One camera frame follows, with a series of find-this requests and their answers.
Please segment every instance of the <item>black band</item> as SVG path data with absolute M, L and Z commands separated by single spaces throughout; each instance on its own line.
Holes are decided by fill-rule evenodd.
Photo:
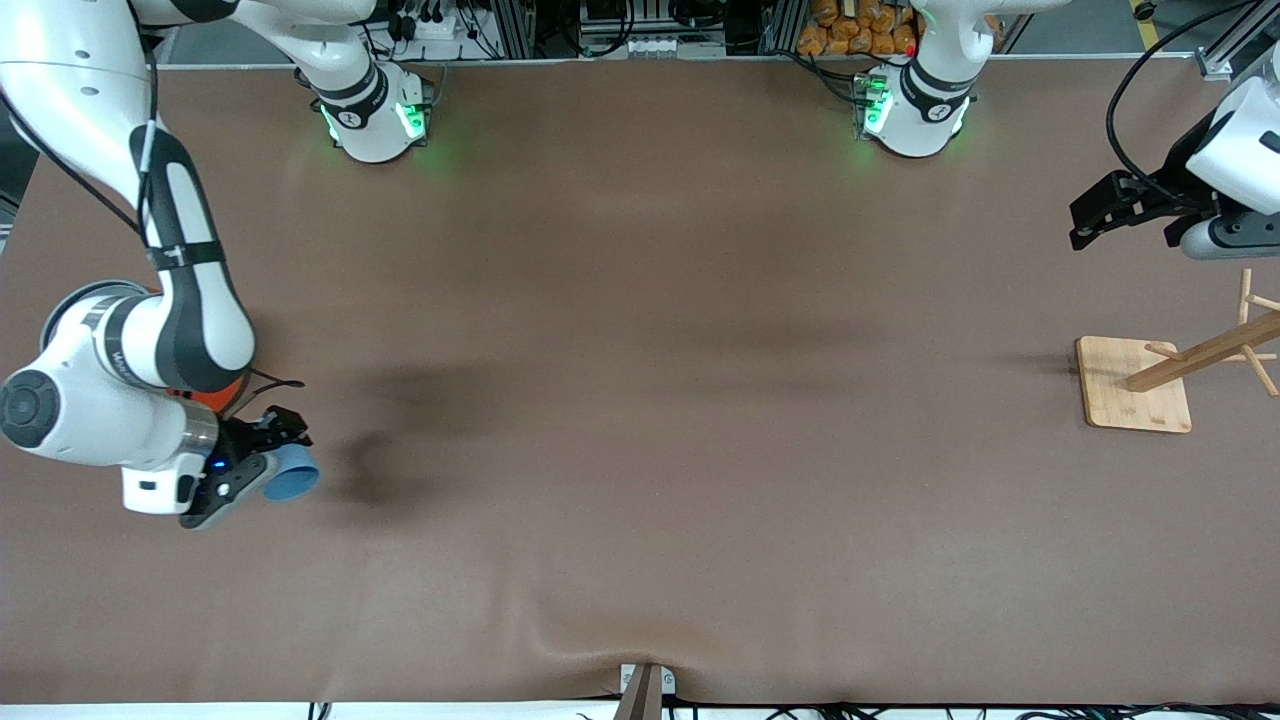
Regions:
M 947 122 L 964 105 L 965 100 L 969 99 L 966 95 L 957 95 L 955 97 L 931 95 L 916 85 L 909 72 L 902 73 L 902 96 L 906 97 L 906 101 L 911 106 L 920 111 L 920 118 L 927 123 Z
M 320 90 L 319 87 L 312 85 L 311 90 L 314 90 L 315 94 L 319 95 L 321 100 L 328 100 L 330 102 L 348 100 L 369 90 L 369 86 L 374 85 L 374 82 L 378 79 L 378 73 L 380 72 L 381 69 L 376 64 L 370 61 L 369 70 L 365 73 L 365 77 L 360 78 L 360 81 L 351 87 L 343 90 Z
M 324 104 L 325 111 L 329 113 L 329 117 L 333 118 L 334 122 L 347 129 L 361 129 L 369 124 L 369 118 L 371 118 L 374 113 L 376 113 L 378 109 L 387 102 L 387 73 L 376 65 L 374 67 L 374 70 L 378 73 L 378 87 L 370 92 L 367 97 L 355 105 Z
M 84 314 L 84 319 L 81 320 L 81 324 L 91 331 L 96 331 L 97 324 L 102 322 L 102 315 L 106 315 L 106 311 L 111 307 L 111 305 L 115 305 L 116 300 L 119 300 L 119 297 L 106 297 L 97 301 L 97 304 L 90 307 L 90 311 Z
M 129 319 L 129 313 L 147 297 L 151 296 L 136 295 L 122 300 L 111 309 L 111 313 L 106 316 L 106 327 L 102 328 L 102 350 L 106 354 L 106 361 L 110 364 L 109 369 L 122 380 L 136 387 L 154 386 L 140 378 L 133 372 L 133 368 L 129 368 L 129 361 L 124 359 L 124 343 L 120 341 L 120 336 L 124 333 L 124 322 Z
M 169 0 L 193 23 L 211 23 L 236 12 L 239 0 Z
M 929 74 L 928 70 L 920 67 L 919 56 L 911 58 L 911 61 L 908 63 L 906 69 L 902 72 L 908 74 L 914 72 L 915 74 L 920 76 L 920 79 L 924 81 L 924 85 L 928 85 L 933 90 L 940 90 L 942 92 L 964 92 L 965 90 L 973 87 L 973 83 L 978 81 L 977 77 L 972 77 L 969 79 L 964 79 L 960 82 L 936 78 L 932 74 Z
M 151 266 L 160 272 L 201 263 L 221 263 L 225 256 L 223 255 L 223 243 L 215 240 L 212 242 L 192 242 L 191 245 L 147 247 L 147 260 L 151 260 Z

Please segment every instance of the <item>cable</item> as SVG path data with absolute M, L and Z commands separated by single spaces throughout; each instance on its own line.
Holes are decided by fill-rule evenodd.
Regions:
M 1134 163 L 1132 158 L 1129 158 L 1129 154 L 1125 152 L 1124 147 L 1120 146 L 1120 138 L 1116 136 L 1116 126 L 1115 126 L 1116 106 L 1120 105 L 1120 99 L 1124 97 L 1125 91 L 1129 90 L 1129 85 L 1133 82 L 1134 76 L 1138 74 L 1138 70 L 1140 70 L 1142 67 L 1147 64 L 1147 60 L 1151 60 L 1156 55 L 1156 53 L 1160 53 L 1160 50 L 1162 50 L 1166 45 L 1169 45 L 1174 40 L 1178 40 L 1183 35 L 1187 35 L 1187 32 L 1189 32 L 1190 29 L 1202 26 L 1208 20 L 1212 20 L 1213 18 L 1239 10 L 1248 5 L 1257 5 L 1262 0 L 1245 0 L 1244 3 L 1236 3 L 1228 8 L 1211 10 L 1208 13 L 1204 13 L 1203 15 L 1199 15 L 1198 18 L 1194 18 L 1174 28 L 1174 31 L 1171 31 L 1165 37 L 1160 38 L 1158 42 L 1156 42 L 1155 45 L 1151 46 L 1151 49 L 1143 53 L 1142 56 L 1138 58 L 1138 60 L 1133 64 L 1133 67 L 1129 68 L 1129 72 L 1125 73 L 1124 78 L 1120 81 L 1120 85 L 1116 87 L 1115 95 L 1111 96 L 1111 102 L 1107 105 L 1107 119 L 1106 119 L 1107 142 L 1111 143 L 1111 151 L 1115 152 L 1116 158 L 1120 160 L 1120 164 L 1124 165 L 1126 170 L 1133 173 L 1135 178 L 1142 181 L 1143 184 L 1164 195 L 1166 199 L 1171 200 L 1172 202 L 1176 202 L 1183 208 L 1189 208 L 1196 210 L 1211 209 L 1206 208 L 1204 205 L 1201 205 L 1199 202 L 1192 200 L 1190 197 L 1187 197 L 1185 195 L 1174 192 L 1166 188 L 1165 186 L 1160 184 L 1158 182 L 1156 182 L 1155 178 L 1143 172 L 1143 169 L 1139 168 L 1138 164 Z
M 375 59 L 378 58 L 379 53 L 383 53 L 385 55 L 385 59 L 390 60 L 393 58 L 392 51 L 388 50 L 387 46 L 379 45 L 379 44 L 374 42 L 374 33 L 369 32 L 369 23 L 367 22 L 362 22 L 362 23 L 360 23 L 360 27 L 365 28 L 365 38 L 369 40 L 369 53 Z
M 467 18 L 462 12 L 463 8 L 466 8 L 466 10 L 471 13 L 470 23 L 467 22 Z M 476 14 L 476 8 L 475 5 L 471 4 L 471 0 L 458 0 L 458 17 L 462 18 L 462 24 L 467 27 L 468 37 L 471 36 L 471 32 L 476 33 L 476 36 L 472 40 L 476 41 L 476 45 L 480 46 L 480 50 L 483 50 L 484 54 L 488 55 L 490 60 L 500 60 L 502 53 L 499 53 L 498 49 L 494 47 L 493 42 L 489 41 L 489 36 L 485 33 L 484 26 L 480 23 L 480 18 Z
M 635 8 L 631 5 L 632 0 L 617 0 L 617 1 L 622 3 L 622 14 L 618 17 L 618 36 L 613 40 L 613 42 L 609 44 L 608 47 L 596 51 L 591 50 L 590 47 L 582 47 L 581 45 L 579 45 L 576 40 L 573 40 L 572 36 L 570 36 L 568 28 L 564 26 L 564 17 L 566 17 L 564 10 L 568 6 L 570 0 L 561 0 L 561 12 L 559 17 L 557 17 L 556 19 L 556 27 L 559 29 L 561 37 L 563 37 L 564 42 L 570 46 L 570 50 L 572 50 L 576 55 L 581 58 L 599 58 L 602 55 L 608 55 L 609 53 L 620 50 L 623 45 L 627 44 L 627 40 L 631 38 L 631 32 L 636 27 L 636 12 Z
M 147 131 L 142 140 L 142 150 L 138 152 L 138 237 L 142 247 L 147 247 L 147 218 L 145 208 L 147 205 L 147 191 L 151 188 L 151 154 L 155 151 L 156 119 L 160 115 L 160 72 L 156 67 L 156 58 L 146 45 L 142 46 L 142 56 L 151 67 L 151 100 L 147 111 Z
M 1018 35 L 1015 35 L 1012 40 L 1007 38 L 1005 40 L 1004 47 L 1000 49 L 1001 55 L 1009 55 L 1010 53 L 1014 51 L 1014 46 L 1018 45 L 1018 41 L 1023 38 L 1023 35 L 1027 32 L 1027 28 L 1030 27 L 1032 20 L 1034 19 L 1036 19 L 1036 13 L 1027 15 L 1027 20 L 1023 23 L 1023 27 L 1018 28 Z
M 265 380 L 269 380 L 268 384 L 265 384 L 265 386 L 262 386 L 262 387 L 260 387 L 260 388 L 257 388 L 257 389 L 255 389 L 255 391 L 244 395 L 244 397 L 239 398 L 230 407 L 224 409 L 223 413 L 221 413 L 221 415 L 224 418 L 234 418 L 241 410 L 248 407 L 248 405 L 251 402 L 253 402 L 255 400 L 257 400 L 262 393 L 270 392 L 270 391 L 273 391 L 273 389 L 275 389 L 278 387 L 292 387 L 292 388 L 307 387 L 307 383 L 305 383 L 302 380 L 282 380 L 280 378 L 276 378 L 275 375 L 269 375 L 269 374 L 266 374 L 262 370 L 259 370 L 256 368 L 250 368 L 248 372 L 250 372 L 250 374 L 253 374 L 253 375 L 257 375 L 257 377 L 260 377 L 260 378 L 262 378 Z M 332 703 L 320 703 L 321 708 L 325 705 L 332 705 Z M 320 717 L 312 719 L 312 720 L 325 720 L 325 717 L 328 717 L 326 712 L 321 714 Z
M 332 702 L 311 702 L 307 703 L 307 720 L 329 720 L 329 714 L 333 712 Z
M 444 72 L 440 73 L 440 82 L 435 86 L 435 90 L 431 92 L 431 104 L 428 105 L 428 108 L 433 110 L 439 108 L 440 102 L 444 100 L 444 85 L 449 82 L 451 67 L 452 65 L 449 65 L 448 63 L 444 64 Z
M 1219 717 L 1221 720 L 1249 720 L 1247 716 L 1229 708 L 1229 707 L 1211 707 L 1204 705 L 1194 705 L 1189 702 L 1164 702 L 1160 705 L 1151 705 L 1144 707 L 1125 706 L 1125 710 L 1116 710 L 1114 707 L 1105 706 L 1084 706 L 1084 707 L 1064 707 L 1060 712 L 1047 712 L 1043 710 L 1033 710 L 1030 712 L 1024 712 L 1018 716 L 1016 720 L 1133 720 L 1134 717 L 1147 715 L 1149 712 L 1167 712 L 1167 711 L 1181 711 L 1181 712 L 1196 712 L 1199 715 L 1210 715 L 1212 717 Z
M 822 81 L 823 87 L 826 87 L 828 92 L 844 100 L 845 102 L 849 102 L 850 105 L 858 105 L 858 106 L 868 105 L 865 100 L 859 100 L 832 83 L 832 81 L 854 82 L 855 76 L 837 73 L 819 68 L 818 61 L 814 60 L 813 58 L 809 58 L 806 60 L 804 56 L 797 55 L 796 53 L 792 53 L 790 50 L 771 50 L 767 53 L 767 55 L 782 55 L 785 58 L 790 58 L 794 63 L 817 76 L 818 79 Z

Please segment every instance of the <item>blue cup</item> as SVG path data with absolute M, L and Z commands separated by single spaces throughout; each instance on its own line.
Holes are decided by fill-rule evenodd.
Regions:
M 285 502 L 307 493 L 320 482 L 320 469 L 311 457 L 311 451 L 303 445 L 285 445 L 270 450 L 270 455 L 280 464 L 280 469 L 270 480 L 262 483 L 262 497 L 271 502 Z

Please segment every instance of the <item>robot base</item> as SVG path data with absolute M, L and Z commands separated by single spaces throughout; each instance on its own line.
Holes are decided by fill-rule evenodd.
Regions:
M 854 123 L 859 137 L 876 138 L 897 155 L 928 158 L 940 152 L 960 132 L 969 100 L 945 120 L 927 122 L 904 99 L 902 72 L 902 68 L 881 65 L 859 77 L 854 96 L 865 99 L 868 104 L 854 108 Z
M 410 147 L 426 145 L 431 124 L 431 106 L 435 87 L 421 76 L 394 63 L 379 63 L 387 74 L 388 99 L 367 120 L 365 127 L 343 126 L 342 113 L 333 118 L 324 106 L 320 113 L 329 124 L 329 137 L 334 147 L 346 150 L 361 163 L 387 163 L 399 158 Z

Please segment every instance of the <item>wooden peg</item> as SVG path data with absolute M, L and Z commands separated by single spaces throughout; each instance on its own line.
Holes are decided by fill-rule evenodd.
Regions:
M 1271 375 L 1267 374 L 1266 368 L 1263 368 L 1262 363 L 1258 361 L 1258 356 L 1253 352 L 1253 348 L 1248 345 L 1242 345 L 1240 352 L 1243 352 L 1244 359 L 1249 361 L 1249 365 L 1253 368 L 1253 373 L 1258 375 L 1260 380 L 1262 380 L 1262 387 L 1267 389 L 1267 396 L 1280 397 L 1280 389 L 1276 389 L 1276 384 L 1271 382 Z
M 1254 352 L 1253 356 L 1257 357 L 1258 360 L 1275 360 L 1276 359 L 1276 354 L 1275 352 Z M 1226 360 L 1222 360 L 1222 361 L 1224 363 L 1248 363 L 1249 359 L 1245 357 L 1245 356 L 1243 356 L 1243 355 L 1233 355 L 1233 356 L 1230 356 L 1230 357 L 1228 357 Z
M 1176 350 L 1169 350 L 1167 347 L 1156 345 L 1155 342 L 1148 342 L 1147 345 L 1142 346 L 1142 348 L 1146 350 L 1147 352 L 1155 352 L 1156 355 L 1160 355 L 1161 357 L 1169 357 L 1170 360 L 1172 360 L 1175 363 L 1185 363 L 1187 361 L 1187 359 L 1183 357 L 1181 352 L 1178 352 Z
M 1249 322 L 1249 297 L 1253 297 L 1253 268 L 1240 270 L 1240 305 L 1235 315 L 1236 325 Z
M 1266 297 L 1258 297 L 1257 295 L 1249 295 L 1245 297 L 1249 305 L 1257 305 L 1258 307 L 1266 307 L 1267 310 L 1280 310 L 1280 302 L 1274 300 L 1267 300 Z
M 1124 387 L 1129 392 L 1147 392 L 1167 382 L 1184 378 L 1196 370 L 1208 368 L 1239 352 L 1240 346 L 1262 345 L 1280 337 L 1280 311 L 1271 310 L 1243 325 L 1236 325 L 1222 334 L 1184 351 L 1184 361 L 1165 360 L 1146 370 L 1125 378 Z

